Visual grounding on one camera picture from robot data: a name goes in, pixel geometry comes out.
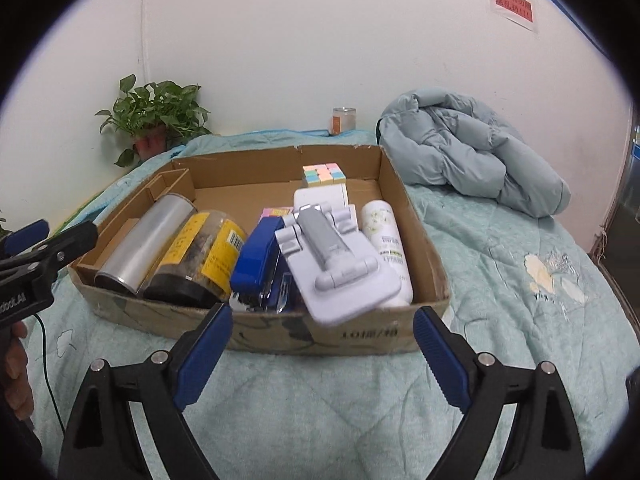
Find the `person's left hand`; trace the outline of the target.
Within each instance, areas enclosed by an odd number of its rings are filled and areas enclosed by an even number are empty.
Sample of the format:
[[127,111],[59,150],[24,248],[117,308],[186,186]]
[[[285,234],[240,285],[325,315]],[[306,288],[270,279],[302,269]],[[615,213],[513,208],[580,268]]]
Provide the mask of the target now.
[[23,346],[27,335],[23,321],[13,324],[9,348],[1,361],[4,398],[18,420],[29,419],[34,412],[34,396],[27,373],[28,356]]

